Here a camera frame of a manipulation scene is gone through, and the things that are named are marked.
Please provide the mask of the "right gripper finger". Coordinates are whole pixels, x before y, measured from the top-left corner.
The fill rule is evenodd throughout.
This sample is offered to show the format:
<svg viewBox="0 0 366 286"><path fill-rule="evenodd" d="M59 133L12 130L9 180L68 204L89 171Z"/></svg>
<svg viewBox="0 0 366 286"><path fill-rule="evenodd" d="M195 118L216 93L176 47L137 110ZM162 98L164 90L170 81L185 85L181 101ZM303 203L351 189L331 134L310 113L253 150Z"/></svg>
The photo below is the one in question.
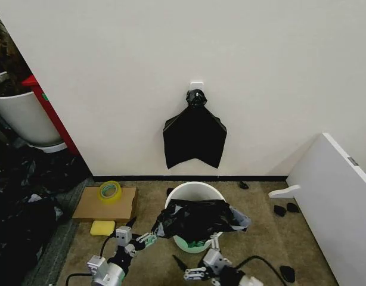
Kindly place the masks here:
<svg viewBox="0 0 366 286"><path fill-rule="evenodd" d="M219 244L219 237L223 234L223 232L215 232L210 236L210 248L214 249L215 251L219 251L220 244Z"/></svg>
<svg viewBox="0 0 366 286"><path fill-rule="evenodd" d="M186 281L207 281L210 279L210 271L203 262L204 256L199 260L196 268L189 268L181 259L176 255L172 255L174 261L176 261L179 269L183 271L183 278Z"/></svg>

